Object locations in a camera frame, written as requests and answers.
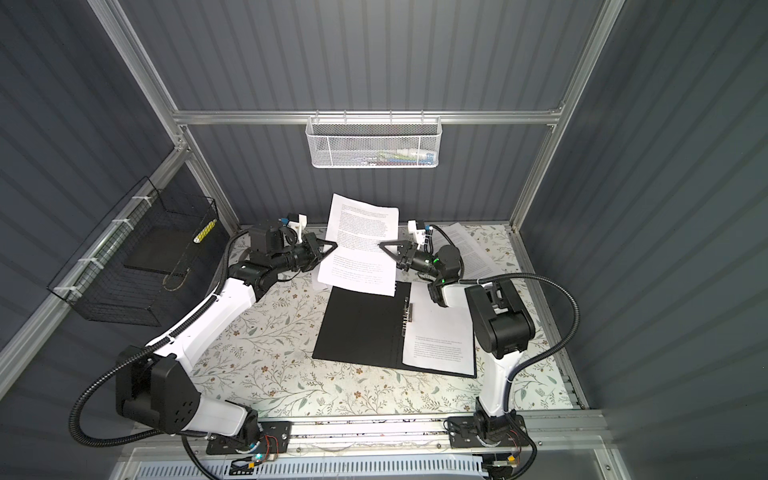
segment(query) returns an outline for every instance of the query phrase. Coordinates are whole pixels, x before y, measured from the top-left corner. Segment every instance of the table surface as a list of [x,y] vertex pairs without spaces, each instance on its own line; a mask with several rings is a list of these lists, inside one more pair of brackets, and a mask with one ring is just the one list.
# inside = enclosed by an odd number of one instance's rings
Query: table surface
[[[503,225],[465,228],[504,271],[520,271]],[[325,233],[311,230],[319,237]],[[400,230],[405,238],[405,229]],[[247,242],[245,236],[235,243],[231,263]],[[398,275],[398,280],[421,281],[413,272]],[[536,324],[536,336],[523,356],[527,359],[546,350],[549,342],[525,283],[515,280],[515,286]],[[191,375],[197,389],[271,418],[474,410],[485,371],[480,355],[477,379],[313,359],[329,296],[329,290],[313,289],[310,273],[275,284],[200,358]],[[520,372],[512,391],[519,410],[573,408],[551,357]]]

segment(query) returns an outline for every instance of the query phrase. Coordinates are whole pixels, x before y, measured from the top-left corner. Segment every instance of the white mesh basket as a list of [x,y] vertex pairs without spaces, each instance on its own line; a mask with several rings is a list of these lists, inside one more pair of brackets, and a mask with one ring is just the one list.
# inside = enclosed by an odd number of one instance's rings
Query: white mesh basket
[[310,118],[306,139],[318,168],[434,168],[440,119],[419,123],[323,123]]

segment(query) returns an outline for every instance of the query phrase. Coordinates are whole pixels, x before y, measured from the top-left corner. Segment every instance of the mounting plate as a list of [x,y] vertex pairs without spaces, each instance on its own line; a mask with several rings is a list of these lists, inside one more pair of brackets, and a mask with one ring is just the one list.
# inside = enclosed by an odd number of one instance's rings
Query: mounting plate
[[[523,430],[526,429],[525,420],[520,415],[517,415],[515,417],[515,421],[518,423],[518,425],[520,425],[520,427]],[[473,422],[472,417],[468,417],[468,416],[448,417],[446,419],[446,422],[453,422],[459,428],[459,431],[456,432],[455,435],[453,435],[453,432],[451,435],[449,435],[449,438],[451,440],[451,447],[454,449],[470,449],[470,448],[482,448],[482,447],[514,447],[515,443],[517,443],[518,447],[525,447],[529,445],[528,440],[526,440],[525,438],[520,438],[520,435],[515,435],[515,434],[505,435],[505,437],[501,439],[498,444],[483,445],[483,443],[480,442],[480,439],[478,438],[477,434],[474,433],[475,423]]]
[[[288,451],[291,422],[259,422],[259,424],[261,425],[262,439],[264,435],[272,436],[277,439],[278,453]],[[270,439],[270,454],[275,452],[274,445],[275,442]],[[238,455],[236,449],[239,447],[240,444],[229,437],[217,435],[215,439],[208,442],[205,452],[207,455]],[[262,441],[253,453],[266,453],[266,443]]]

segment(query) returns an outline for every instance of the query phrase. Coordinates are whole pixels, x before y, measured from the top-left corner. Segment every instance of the black wire basket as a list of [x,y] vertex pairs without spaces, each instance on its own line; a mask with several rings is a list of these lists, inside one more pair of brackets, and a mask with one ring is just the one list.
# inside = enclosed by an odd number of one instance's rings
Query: black wire basket
[[174,325],[203,299],[229,238],[215,201],[153,189],[112,223],[95,250],[68,264],[75,273],[62,269],[48,290],[88,320]]

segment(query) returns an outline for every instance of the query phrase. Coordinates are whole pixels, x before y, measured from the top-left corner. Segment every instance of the metal panel wall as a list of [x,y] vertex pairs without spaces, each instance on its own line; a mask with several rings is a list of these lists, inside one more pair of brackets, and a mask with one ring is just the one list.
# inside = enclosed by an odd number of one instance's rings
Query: metal panel wall
[[303,212],[328,220],[334,193],[398,207],[400,218],[508,220],[545,125],[443,128],[440,165],[330,170],[312,166],[304,127],[190,127],[242,223]]
[[556,108],[599,0],[124,3],[183,110]]
[[522,228],[634,478],[765,477],[767,18],[628,2]]
[[0,2],[0,346],[172,148],[84,2]]
[[[185,167],[166,189],[200,193]],[[204,292],[207,283],[194,288]],[[74,312],[67,315],[0,402],[0,478],[105,480],[122,447],[92,449],[76,443],[67,431],[69,411],[83,390],[114,366],[119,352],[129,345],[143,346],[167,327],[89,322]],[[114,412],[114,380],[88,401],[82,425],[95,437],[131,432],[134,423]]]
[[[172,147],[88,4],[0,2],[0,347]],[[0,478],[105,478],[119,452],[74,443],[68,410],[119,349],[152,333],[66,318],[0,402]],[[87,409],[96,435],[130,430],[111,394]]]

